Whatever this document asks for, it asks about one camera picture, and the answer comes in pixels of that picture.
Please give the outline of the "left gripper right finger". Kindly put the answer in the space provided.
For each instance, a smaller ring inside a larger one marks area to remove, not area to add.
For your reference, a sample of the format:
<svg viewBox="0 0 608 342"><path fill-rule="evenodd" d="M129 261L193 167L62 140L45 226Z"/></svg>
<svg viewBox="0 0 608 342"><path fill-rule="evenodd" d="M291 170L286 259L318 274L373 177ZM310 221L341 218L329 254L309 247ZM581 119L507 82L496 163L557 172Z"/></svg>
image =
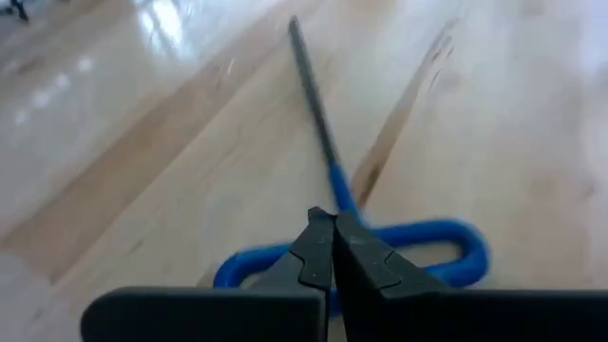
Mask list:
<svg viewBox="0 0 608 342"><path fill-rule="evenodd" d="M441 342L448 286L375 237L351 214L335 219L332 262L348 342Z"/></svg>

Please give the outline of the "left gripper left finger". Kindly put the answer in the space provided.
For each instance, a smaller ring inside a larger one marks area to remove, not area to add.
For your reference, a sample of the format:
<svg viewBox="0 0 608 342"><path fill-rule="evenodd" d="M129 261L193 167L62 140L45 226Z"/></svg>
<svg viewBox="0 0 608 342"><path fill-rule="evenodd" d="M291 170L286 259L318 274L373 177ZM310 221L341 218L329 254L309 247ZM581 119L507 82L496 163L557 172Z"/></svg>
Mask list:
<svg viewBox="0 0 608 342"><path fill-rule="evenodd" d="M308 211L308 225L252 288L307 287L329 291L333 278L334 215L320 207Z"/></svg>

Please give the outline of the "blue loop-handled hex key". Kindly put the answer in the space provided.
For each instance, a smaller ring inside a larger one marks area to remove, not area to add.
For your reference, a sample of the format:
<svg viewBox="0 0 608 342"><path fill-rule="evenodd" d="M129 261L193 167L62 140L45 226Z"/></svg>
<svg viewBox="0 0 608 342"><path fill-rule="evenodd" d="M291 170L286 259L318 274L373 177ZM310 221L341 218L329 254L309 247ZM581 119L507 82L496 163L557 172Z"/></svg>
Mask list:
<svg viewBox="0 0 608 342"><path fill-rule="evenodd" d="M341 167L339 155L333 143L331 128L326 120L305 40L295 16L289 22L289 35L302 88L313 115L335 206L340 212L352 212L357 218L360 218L361 215L348 185L348 178ZM376 227L371 232L393 248L438 241L448 241L457 245L461 250L461 256L458 259L425 268L426 272L452 287L460 288L471 285L487 273L489 251L485 240L475 227L464 222L454 219L432 219ZM247 276L263 272L274 265L287 252L288 247L287 243L278 243L234 253L219 266L212 286L214 288L239 287Z"/></svg>

